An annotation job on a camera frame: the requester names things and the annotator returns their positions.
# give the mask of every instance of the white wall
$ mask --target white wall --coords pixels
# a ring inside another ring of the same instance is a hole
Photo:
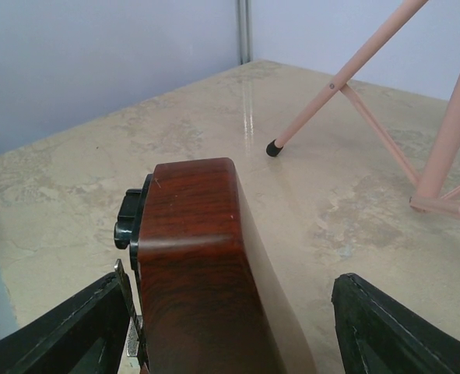
[[[401,0],[252,0],[254,58],[336,73]],[[441,99],[460,71],[460,0],[430,0],[355,79]]]
[[[0,153],[238,65],[234,0],[0,0]]]

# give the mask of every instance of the black rubber foot cap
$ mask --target black rubber foot cap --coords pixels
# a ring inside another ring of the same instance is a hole
[[[275,140],[273,140],[270,144],[268,144],[268,146],[266,147],[266,153],[268,154],[268,156],[271,156],[271,157],[276,157],[278,156],[278,154],[282,151],[283,147],[281,148],[278,148],[276,145],[275,145]]]

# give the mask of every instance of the folding stand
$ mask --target folding stand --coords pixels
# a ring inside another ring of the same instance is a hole
[[[377,51],[387,43],[402,26],[420,10],[428,0],[405,0],[385,21],[377,32],[361,47],[356,54],[340,69],[320,93],[292,121],[290,126],[266,148],[266,153],[276,157],[283,146],[298,132],[323,105],[338,91],[342,92],[355,109],[367,121],[380,137],[382,143],[399,163],[409,180],[415,185],[416,193],[410,200],[410,206],[422,211],[447,214],[460,219],[460,201],[454,200],[460,194],[460,186],[443,196],[439,196],[453,160],[460,147],[460,75],[448,108],[430,152],[427,164],[420,175],[409,163],[397,146],[357,93],[347,82],[356,74]]]

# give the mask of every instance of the black plastic knob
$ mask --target black plastic knob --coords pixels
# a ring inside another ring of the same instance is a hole
[[[131,242],[141,192],[141,189],[129,189],[122,200],[118,221],[114,226],[114,243],[119,249],[128,248]]]
[[[133,231],[131,221],[118,221],[114,226],[114,243],[118,249],[128,248],[131,241],[131,233]]]

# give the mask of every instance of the wooden object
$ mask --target wooden object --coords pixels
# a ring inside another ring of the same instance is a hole
[[[157,165],[138,265],[150,372],[315,372],[231,160]]]

